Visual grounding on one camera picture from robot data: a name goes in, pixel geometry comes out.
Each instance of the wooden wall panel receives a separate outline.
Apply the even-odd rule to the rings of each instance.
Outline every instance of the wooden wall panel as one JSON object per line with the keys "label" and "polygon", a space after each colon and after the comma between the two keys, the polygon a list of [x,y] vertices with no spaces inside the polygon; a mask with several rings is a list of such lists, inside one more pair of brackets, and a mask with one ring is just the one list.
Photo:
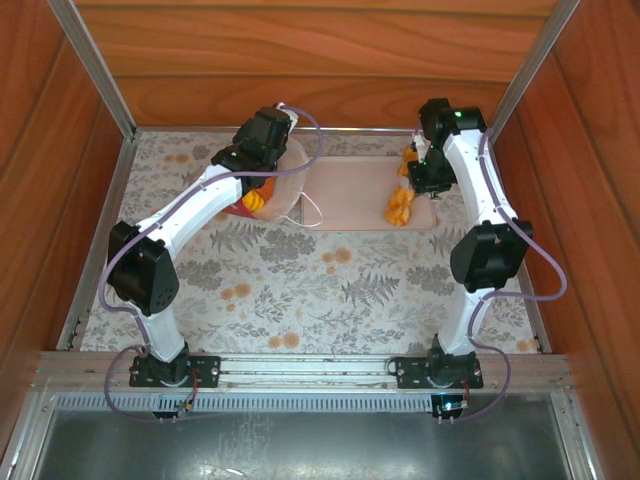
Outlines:
{"label": "wooden wall panel", "polygon": [[[429,96],[450,91],[490,119],[495,93],[553,3],[84,0],[79,8],[140,125],[236,124],[237,111],[244,119],[303,95],[298,106],[320,105],[312,111],[326,126],[410,127]],[[369,101],[354,85],[366,86]],[[230,92],[233,105],[218,114]]]}
{"label": "wooden wall panel", "polygon": [[[496,144],[515,207],[569,273],[543,320],[616,479],[640,473],[639,23],[629,0],[583,0]],[[549,267],[527,262],[552,291]]]}
{"label": "wooden wall panel", "polygon": [[66,319],[122,137],[48,4],[0,3],[3,450]]}
{"label": "wooden wall panel", "polygon": [[299,7],[354,10],[405,10],[418,12],[480,13],[546,17],[554,0],[76,0],[76,5],[116,6],[207,6],[207,7]]}
{"label": "wooden wall panel", "polygon": [[256,106],[280,99],[307,109],[322,125],[415,124],[425,98],[444,95],[491,116],[505,86],[443,81],[300,77],[122,78],[120,89],[142,125],[240,125]]}

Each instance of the floral tablecloth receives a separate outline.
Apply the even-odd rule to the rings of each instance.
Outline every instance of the floral tablecloth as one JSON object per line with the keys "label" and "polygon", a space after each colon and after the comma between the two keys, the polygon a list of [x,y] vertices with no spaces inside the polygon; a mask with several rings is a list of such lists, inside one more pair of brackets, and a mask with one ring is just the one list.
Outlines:
{"label": "floral tablecloth", "polygon": [[[296,138],[309,154],[314,135]],[[142,133],[120,218],[135,223],[191,184],[230,134]],[[326,155],[399,155],[406,137],[327,136]],[[447,317],[448,258],[464,235],[457,187],[436,201],[426,232],[310,232],[219,214],[176,262],[179,329],[192,350],[219,353],[416,354]],[[513,280],[509,289],[518,289]],[[119,300],[110,291],[112,302]],[[119,350],[141,339],[127,315],[94,301],[81,348]],[[479,339],[535,352],[520,300],[496,299]]]}

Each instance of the patterned surface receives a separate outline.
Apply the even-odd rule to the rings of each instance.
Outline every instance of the patterned surface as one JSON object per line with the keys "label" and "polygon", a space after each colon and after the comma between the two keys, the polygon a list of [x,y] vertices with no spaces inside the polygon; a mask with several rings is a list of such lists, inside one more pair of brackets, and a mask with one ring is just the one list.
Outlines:
{"label": "patterned surface", "polygon": [[[313,135],[296,138],[315,151]],[[143,133],[120,217],[134,223],[166,205],[230,139]],[[405,137],[329,136],[325,153],[398,155],[405,144]],[[466,229],[459,190],[442,195],[436,211],[440,225],[430,231],[385,233],[309,232],[220,214],[176,262],[179,328],[193,350],[212,352],[422,352],[451,306],[448,257]],[[535,351],[518,300],[497,299],[479,337],[507,352]],[[83,350],[119,350],[139,339],[131,318],[94,302]]]}

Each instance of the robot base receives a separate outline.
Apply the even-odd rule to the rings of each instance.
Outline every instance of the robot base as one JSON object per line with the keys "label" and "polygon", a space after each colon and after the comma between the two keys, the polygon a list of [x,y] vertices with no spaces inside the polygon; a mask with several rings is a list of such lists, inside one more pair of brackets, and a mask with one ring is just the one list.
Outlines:
{"label": "robot base", "polygon": [[399,389],[416,388],[482,388],[482,370],[475,352],[467,355],[444,353],[438,336],[426,357],[395,357],[389,361]]}
{"label": "robot base", "polygon": [[189,355],[189,347],[185,344],[180,354],[169,363],[153,355],[137,356],[129,372],[130,387],[192,388],[197,378],[198,388],[216,388],[220,378],[220,357]]}

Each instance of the silver metal floor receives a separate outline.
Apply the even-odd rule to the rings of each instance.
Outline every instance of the silver metal floor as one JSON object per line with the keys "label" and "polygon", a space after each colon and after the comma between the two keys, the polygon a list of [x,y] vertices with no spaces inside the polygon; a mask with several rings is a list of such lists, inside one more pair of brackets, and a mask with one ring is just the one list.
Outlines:
{"label": "silver metal floor", "polygon": [[[476,396],[475,408],[490,400]],[[549,395],[510,395],[486,417],[219,413],[141,425],[109,412],[56,411],[39,479],[564,479]]]}

